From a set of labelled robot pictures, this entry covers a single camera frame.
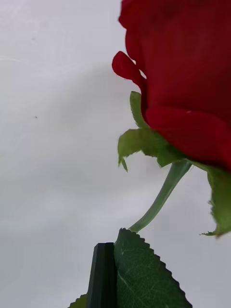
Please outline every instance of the rose leaf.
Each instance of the rose leaf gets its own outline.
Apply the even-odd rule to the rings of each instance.
[[[81,295],[74,303],[71,303],[69,308],[86,308],[87,294]]]
[[[138,234],[121,229],[114,254],[118,308],[192,308],[171,272]]]

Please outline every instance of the red petal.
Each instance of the red petal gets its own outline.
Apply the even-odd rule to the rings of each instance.
[[[193,159],[231,171],[231,129],[218,117],[171,107],[146,111],[150,127]]]
[[[119,51],[114,56],[112,68],[117,75],[132,80],[142,91],[145,79],[141,76],[138,67],[125,53]]]

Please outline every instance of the red rose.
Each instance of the red rose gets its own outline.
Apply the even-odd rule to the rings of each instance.
[[[231,1],[123,0],[119,21],[136,64],[120,51],[113,70],[140,87],[145,121],[231,171]]]

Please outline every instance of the rose petal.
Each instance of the rose petal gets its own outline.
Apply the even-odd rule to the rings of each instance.
[[[184,154],[231,171],[231,130],[218,117],[156,106],[147,109],[146,119],[152,129]]]

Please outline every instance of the flower stem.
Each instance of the flower stem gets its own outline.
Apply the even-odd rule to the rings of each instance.
[[[152,206],[140,220],[138,220],[134,225],[129,228],[129,230],[137,233],[141,229],[146,227],[155,218],[162,206],[165,204],[165,201],[168,199],[174,188],[177,186],[180,179],[185,175],[187,171],[189,171],[191,165],[192,164],[186,160],[172,163],[166,180]]]

